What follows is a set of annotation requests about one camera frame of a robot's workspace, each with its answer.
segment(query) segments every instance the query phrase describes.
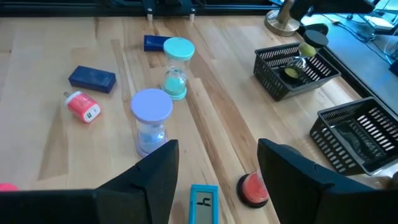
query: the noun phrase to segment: black wire basket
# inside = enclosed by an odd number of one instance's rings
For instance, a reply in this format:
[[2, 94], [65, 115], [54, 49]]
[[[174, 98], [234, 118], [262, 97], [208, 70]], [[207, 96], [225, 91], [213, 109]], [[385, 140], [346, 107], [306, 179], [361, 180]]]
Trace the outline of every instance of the black wire basket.
[[319, 111], [310, 135], [344, 175], [374, 175], [398, 162], [398, 120], [373, 97]]
[[320, 54], [307, 58], [307, 67], [297, 83], [283, 81], [279, 73], [287, 62], [299, 56], [299, 43], [256, 50], [254, 75], [274, 100], [280, 101], [321, 87], [341, 73]]

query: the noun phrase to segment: blue eraser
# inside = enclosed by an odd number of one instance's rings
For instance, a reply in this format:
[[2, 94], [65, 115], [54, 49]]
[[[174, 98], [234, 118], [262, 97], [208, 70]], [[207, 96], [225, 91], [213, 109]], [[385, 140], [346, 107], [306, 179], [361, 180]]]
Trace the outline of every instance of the blue eraser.
[[111, 72], [78, 66], [69, 76], [69, 82], [71, 86], [109, 93], [116, 83], [116, 76]]
[[144, 35], [144, 51], [163, 51], [164, 42], [171, 37]]

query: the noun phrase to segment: black plastic basket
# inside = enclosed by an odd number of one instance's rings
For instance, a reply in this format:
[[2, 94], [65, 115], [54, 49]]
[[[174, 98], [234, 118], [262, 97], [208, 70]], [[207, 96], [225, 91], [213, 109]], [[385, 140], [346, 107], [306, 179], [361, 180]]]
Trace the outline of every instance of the black plastic basket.
[[307, 68], [296, 85], [280, 78], [279, 73], [294, 56], [299, 56], [299, 44], [281, 45], [255, 51], [254, 75], [274, 100], [314, 90], [341, 73], [320, 54], [307, 60]]
[[398, 162], [398, 120], [373, 97], [319, 111], [310, 135], [344, 175], [374, 175]]

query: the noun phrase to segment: wooden tabletop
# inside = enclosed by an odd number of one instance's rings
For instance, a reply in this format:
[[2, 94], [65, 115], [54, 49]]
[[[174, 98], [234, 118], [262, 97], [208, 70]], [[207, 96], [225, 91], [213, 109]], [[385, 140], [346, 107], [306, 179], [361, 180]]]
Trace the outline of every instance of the wooden tabletop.
[[[95, 188], [134, 165], [131, 96], [164, 80], [163, 53], [142, 49], [144, 34], [182, 36], [196, 52], [188, 94], [166, 123], [180, 143], [170, 223], [187, 223], [190, 186], [218, 185], [220, 223], [278, 223], [272, 204], [249, 209], [236, 182], [258, 168], [259, 138], [288, 144], [329, 167], [308, 133], [317, 111], [359, 99], [341, 78], [275, 102], [253, 77], [254, 50], [297, 42], [269, 32], [263, 17], [0, 19], [0, 182], [20, 189]], [[110, 94], [84, 90], [102, 107], [84, 124], [64, 107], [71, 72], [84, 65], [116, 74]], [[357, 177], [373, 187], [380, 180]]]

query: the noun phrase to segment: metal stand base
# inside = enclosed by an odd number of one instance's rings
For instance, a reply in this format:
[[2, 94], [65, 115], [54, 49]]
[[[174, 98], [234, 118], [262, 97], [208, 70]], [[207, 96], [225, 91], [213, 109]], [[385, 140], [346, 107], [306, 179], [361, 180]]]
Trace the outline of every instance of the metal stand base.
[[277, 20], [278, 14], [279, 10], [269, 11], [264, 19], [264, 25], [266, 25], [271, 32], [277, 35], [284, 37], [294, 35], [296, 30], [300, 27], [299, 21], [289, 18], [288, 21], [285, 21], [284, 24], [282, 24]]

